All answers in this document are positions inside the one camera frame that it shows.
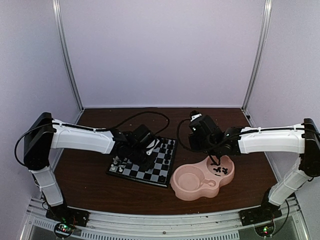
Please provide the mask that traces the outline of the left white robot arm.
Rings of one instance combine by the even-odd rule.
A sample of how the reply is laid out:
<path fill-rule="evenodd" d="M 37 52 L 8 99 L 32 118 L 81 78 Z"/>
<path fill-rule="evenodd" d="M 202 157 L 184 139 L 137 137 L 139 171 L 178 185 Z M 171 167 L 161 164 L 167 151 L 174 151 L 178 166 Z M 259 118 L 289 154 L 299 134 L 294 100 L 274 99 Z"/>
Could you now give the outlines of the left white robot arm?
<path fill-rule="evenodd" d="M 52 213 L 61 222 L 72 218 L 49 163 L 52 149 L 74 149 L 112 155 L 136 165 L 148 163 L 148 157 L 160 140 L 144 125 L 134 131 L 116 128 L 79 126 L 52 118 L 43 112 L 30 127 L 23 140 L 23 163 L 34 176 Z"/>

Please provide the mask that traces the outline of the black and white chessboard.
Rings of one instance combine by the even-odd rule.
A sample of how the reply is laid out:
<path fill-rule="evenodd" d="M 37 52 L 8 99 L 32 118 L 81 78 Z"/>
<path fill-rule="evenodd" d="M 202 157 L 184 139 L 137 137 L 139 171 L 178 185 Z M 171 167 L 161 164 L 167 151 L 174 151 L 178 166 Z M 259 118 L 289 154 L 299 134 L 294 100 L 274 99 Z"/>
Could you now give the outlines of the black and white chessboard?
<path fill-rule="evenodd" d="M 118 160 L 118 164 L 114 165 L 112 160 L 112 163 L 107 169 L 106 173 L 108 175 L 119 177 L 122 179 L 167 188 L 170 184 L 170 179 L 173 172 L 178 140 L 174 138 L 164 137 L 161 137 L 159 140 L 160 143 L 151 154 L 153 163 L 149 170 L 143 171 L 139 166 L 132 164 L 131 162 L 121 161 L 117 157 L 115 157 Z M 167 150 L 169 149 L 171 140 L 174 140 L 174 147 L 173 149 L 171 149 L 171 159 L 169 161 L 169 164 L 165 164 L 165 159 L 167 158 Z M 119 167 L 121 164 L 125 164 L 122 173 L 119 172 Z M 115 172 L 110 171 L 112 165 L 116 166 Z M 161 182 L 161 176 L 165 177 L 165 182 Z"/>

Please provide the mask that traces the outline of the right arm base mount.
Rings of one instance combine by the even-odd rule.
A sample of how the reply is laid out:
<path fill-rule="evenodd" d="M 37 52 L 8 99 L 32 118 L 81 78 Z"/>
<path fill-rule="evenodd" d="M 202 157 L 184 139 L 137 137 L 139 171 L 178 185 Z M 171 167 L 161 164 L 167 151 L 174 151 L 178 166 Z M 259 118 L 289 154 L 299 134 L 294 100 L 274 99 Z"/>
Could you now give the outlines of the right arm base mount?
<path fill-rule="evenodd" d="M 242 226 L 255 225 L 262 222 L 271 221 L 282 216 L 279 209 L 267 209 L 262 206 L 244 209 L 239 211 Z"/>

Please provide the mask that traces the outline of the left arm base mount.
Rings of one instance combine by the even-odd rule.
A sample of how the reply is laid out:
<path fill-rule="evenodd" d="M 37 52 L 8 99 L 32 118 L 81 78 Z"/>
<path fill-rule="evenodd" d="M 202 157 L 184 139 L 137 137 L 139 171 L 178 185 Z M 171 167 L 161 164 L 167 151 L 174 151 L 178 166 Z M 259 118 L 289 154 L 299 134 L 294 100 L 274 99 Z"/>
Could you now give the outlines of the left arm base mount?
<path fill-rule="evenodd" d="M 86 210 L 74 209 L 67 207 L 66 209 L 49 209 L 45 217 L 58 221 L 68 226 L 86 227 L 90 213 Z"/>

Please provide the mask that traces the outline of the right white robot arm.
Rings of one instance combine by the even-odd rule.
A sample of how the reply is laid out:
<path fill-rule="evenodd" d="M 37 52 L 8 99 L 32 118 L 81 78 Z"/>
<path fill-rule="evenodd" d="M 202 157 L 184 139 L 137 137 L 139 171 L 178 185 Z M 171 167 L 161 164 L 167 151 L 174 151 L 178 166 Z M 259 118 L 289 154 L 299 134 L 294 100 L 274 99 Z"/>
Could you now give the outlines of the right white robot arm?
<path fill-rule="evenodd" d="M 282 180 L 267 191 L 267 198 L 256 210 L 259 220 L 268 220 L 276 207 L 305 182 L 320 175 L 320 133 L 312 119 L 283 127 L 229 127 L 222 131 L 209 115 L 190 113 L 191 151 L 207 153 L 211 159 L 257 152 L 289 152 L 298 159 Z"/>

